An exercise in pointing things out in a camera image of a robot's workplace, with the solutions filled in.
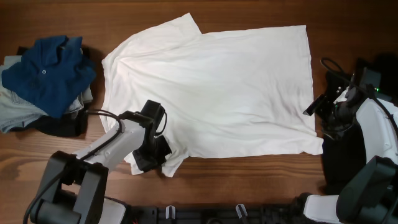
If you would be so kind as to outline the white t-shirt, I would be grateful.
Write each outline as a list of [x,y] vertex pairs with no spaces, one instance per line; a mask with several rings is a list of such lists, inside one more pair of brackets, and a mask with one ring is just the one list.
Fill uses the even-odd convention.
[[202,33],[190,14],[130,36],[102,61],[103,109],[160,103],[172,177],[188,157],[322,153],[304,25]]

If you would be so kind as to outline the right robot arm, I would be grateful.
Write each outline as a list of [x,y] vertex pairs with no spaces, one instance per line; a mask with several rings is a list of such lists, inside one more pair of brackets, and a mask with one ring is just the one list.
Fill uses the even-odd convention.
[[328,88],[303,113],[322,119],[326,193],[303,214],[318,223],[397,223],[397,107],[381,74],[328,72]]

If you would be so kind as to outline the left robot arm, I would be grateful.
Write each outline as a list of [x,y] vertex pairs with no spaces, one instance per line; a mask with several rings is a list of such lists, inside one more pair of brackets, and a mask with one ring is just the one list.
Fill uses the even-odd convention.
[[83,150],[52,154],[38,192],[25,212],[24,223],[137,222],[131,206],[105,196],[108,174],[126,156],[132,156],[142,172],[166,162],[172,151],[158,127],[167,123],[167,113],[160,103],[151,100],[139,112],[86,113],[113,118],[116,124]]

